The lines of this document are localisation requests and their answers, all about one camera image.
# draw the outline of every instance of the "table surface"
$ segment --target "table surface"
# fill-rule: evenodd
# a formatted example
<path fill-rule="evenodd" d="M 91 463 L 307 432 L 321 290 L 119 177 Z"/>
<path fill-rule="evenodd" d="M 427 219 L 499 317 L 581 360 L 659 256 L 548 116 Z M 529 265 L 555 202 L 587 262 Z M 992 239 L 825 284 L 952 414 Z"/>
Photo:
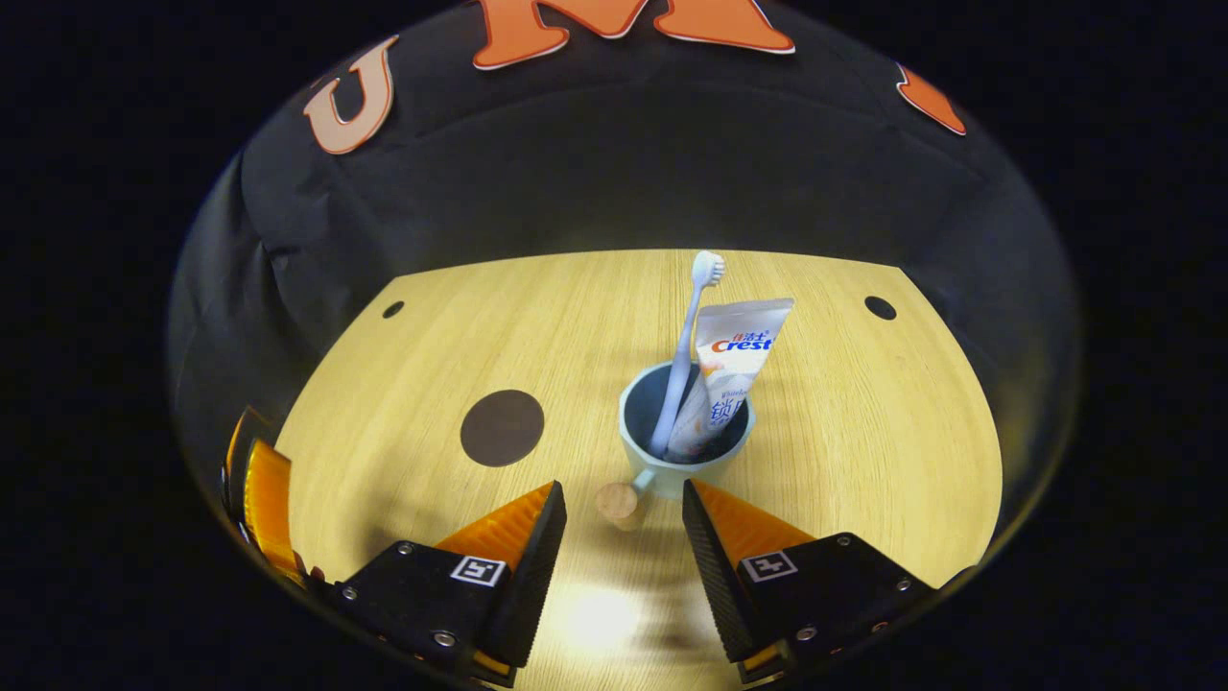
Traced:
<path fill-rule="evenodd" d="M 721 250 L 702 303 L 795 297 L 750 399 L 759 425 L 721 486 L 802 530 L 851 531 L 938 588 L 980 561 L 1002 466 L 989 405 L 954 336 L 894 266 Z M 630 480 L 618 398 L 672 357 L 694 250 L 585 252 L 400 276 L 334 344 L 276 448 L 291 459 L 291 540 L 346 579 L 398 539 L 433 545 L 542 485 L 567 527 L 516 687 L 739 689 L 682 523 L 650 500 L 624 533 L 596 512 Z M 867 296 L 896 309 L 873 314 Z M 386 307 L 404 301 L 393 317 Z M 472 461 L 460 425 L 516 389 L 545 415 L 535 449 Z"/>

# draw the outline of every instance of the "light blue cup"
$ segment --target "light blue cup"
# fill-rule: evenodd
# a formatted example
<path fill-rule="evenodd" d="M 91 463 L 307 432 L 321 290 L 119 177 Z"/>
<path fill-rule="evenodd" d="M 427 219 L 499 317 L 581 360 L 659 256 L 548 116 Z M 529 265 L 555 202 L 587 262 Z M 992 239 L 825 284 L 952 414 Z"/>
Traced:
<path fill-rule="evenodd" d="M 711 485 L 720 485 L 729 461 L 738 455 L 755 427 L 755 411 L 750 398 L 733 415 L 729 425 L 721 431 L 694 464 L 669 464 L 648 454 L 647 446 L 661 415 L 669 382 L 669 362 L 653 366 L 639 374 L 619 398 L 619 437 L 626 449 L 635 480 L 631 486 L 636 495 L 653 492 L 667 500 L 682 500 L 683 484 L 694 477 Z M 691 363 L 690 377 L 683 399 L 699 377 L 699 366 Z"/>

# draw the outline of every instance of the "cup handle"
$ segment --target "cup handle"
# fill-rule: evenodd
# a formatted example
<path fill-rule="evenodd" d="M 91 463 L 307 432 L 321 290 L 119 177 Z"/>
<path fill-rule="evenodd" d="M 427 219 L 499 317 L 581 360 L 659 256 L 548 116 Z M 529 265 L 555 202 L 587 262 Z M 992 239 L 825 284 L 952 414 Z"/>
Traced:
<path fill-rule="evenodd" d="M 635 480 L 631 481 L 631 487 L 635 488 L 636 495 L 643 495 L 643 492 L 648 490 L 648 486 L 652 485 L 652 481 L 656 479 L 657 479 L 656 471 L 653 471 L 652 469 L 643 469 L 642 471 L 640 471 L 640 475 L 635 476 Z"/>

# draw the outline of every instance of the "hole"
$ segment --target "hole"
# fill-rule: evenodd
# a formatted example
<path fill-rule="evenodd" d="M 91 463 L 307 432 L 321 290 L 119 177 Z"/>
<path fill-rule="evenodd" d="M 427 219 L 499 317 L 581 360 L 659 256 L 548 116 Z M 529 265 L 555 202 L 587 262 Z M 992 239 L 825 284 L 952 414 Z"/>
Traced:
<path fill-rule="evenodd" d="M 877 297 L 874 295 L 866 297 L 866 306 L 869 307 L 869 311 L 873 312 L 876 317 L 884 318 L 887 320 L 895 318 L 895 307 L 882 297 Z"/>
<path fill-rule="evenodd" d="M 544 427 L 537 399 L 523 392 L 496 392 L 469 409 L 460 423 L 460 447 L 479 465 L 502 468 L 529 455 Z"/>

